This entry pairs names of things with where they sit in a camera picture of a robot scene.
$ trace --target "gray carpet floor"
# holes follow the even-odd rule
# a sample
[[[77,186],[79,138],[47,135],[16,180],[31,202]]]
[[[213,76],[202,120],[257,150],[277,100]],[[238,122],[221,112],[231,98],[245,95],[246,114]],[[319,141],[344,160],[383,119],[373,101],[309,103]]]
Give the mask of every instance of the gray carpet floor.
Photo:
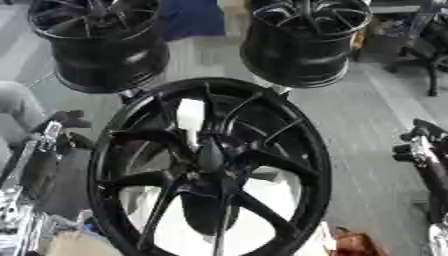
[[[0,5],[0,79],[27,84],[49,113],[85,110],[94,126],[81,132],[95,139],[120,108],[119,99],[85,95],[61,86],[51,73],[49,46],[29,31],[25,11],[23,5]],[[245,27],[233,25],[236,30]],[[172,42],[166,73],[148,87],[200,76],[255,82],[239,58],[242,33],[230,34]],[[326,220],[368,232],[389,255],[428,255],[425,215],[415,206],[425,198],[425,189],[411,165],[392,160],[391,147],[399,143],[398,135],[411,127],[414,117],[448,127],[448,77],[441,74],[439,78],[439,97],[426,97],[428,81],[422,70],[390,74],[383,69],[397,47],[393,40],[373,39],[362,60],[351,63],[347,76],[337,85],[294,90],[290,100],[316,124],[332,156],[334,189]],[[16,132],[17,127],[3,123],[2,134]],[[83,189],[86,158],[81,154],[75,160],[77,169],[61,178],[60,193],[55,193],[50,207],[53,212],[73,217],[73,206],[88,207]]]

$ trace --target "black wheel rim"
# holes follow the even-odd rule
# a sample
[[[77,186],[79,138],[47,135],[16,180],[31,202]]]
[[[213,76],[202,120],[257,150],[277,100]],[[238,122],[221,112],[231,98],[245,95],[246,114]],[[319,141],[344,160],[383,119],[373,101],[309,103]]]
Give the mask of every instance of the black wheel rim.
[[[170,111],[173,104],[176,106],[181,98],[201,99],[205,103],[205,120],[200,132],[201,145],[202,148],[212,145],[207,152],[221,152],[219,157],[215,157],[222,159],[219,165],[201,162],[201,157],[196,157],[197,154],[186,145],[184,133],[177,128],[176,119]],[[233,103],[221,115],[223,99]],[[259,137],[255,140],[238,138],[237,131],[242,129],[238,127],[242,127],[240,123],[245,122],[240,119],[248,106],[278,114],[278,120],[282,120],[281,127],[274,127],[275,129],[262,136],[261,133],[254,135]],[[153,120],[157,116],[165,123],[162,127],[143,126],[143,120]],[[289,151],[291,145],[284,146],[286,156],[279,155],[273,149],[282,146],[284,136],[291,133],[297,134],[296,139],[303,143],[293,144],[292,148],[302,148],[304,151],[301,153],[306,152],[308,155],[306,160],[302,155],[289,155],[294,151]],[[111,152],[120,152],[127,141],[134,140],[162,144],[171,155],[170,169],[113,177],[111,170],[114,154]],[[300,204],[291,220],[283,219],[241,190],[241,184],[247,180],[247,175],[258,165],[278,167],[300,177],[303,184]],[[244,255],[290,255],[306,241],[321,221],[331,190],[331,168],[325,145],[306,116],[269,89],[224,78],[171,83],[150,91],[145,97],[126,106],[100,136],[96,150],[92,153],[88,179],[91,207],[104,233],[125,255],[136,256],[173,255],[154,244],[157,223],[175,196],[201,193],[201,196],[214,197],[221,209],[215,222],[215,246],[211,255],[222,255],[221,245],[228,224],[226,216],[229,205],[256,213],[276,230],[274,239]],[[196,189],[198,179],[204,179],[218,189]],[[117,196],[118,191],[127,186],[162,188],[142,234],[130,223]]]
[[[298,38],[318,40],[353,34],[370,22],[372,13],[362,0],[321,0],[312,2],[309,15],[282,2],[263,7],[254,16]]]
[[[157,1],[37,0],[28,17],[40,36],[92,40],[133,35],[150,27],[157,12]]]

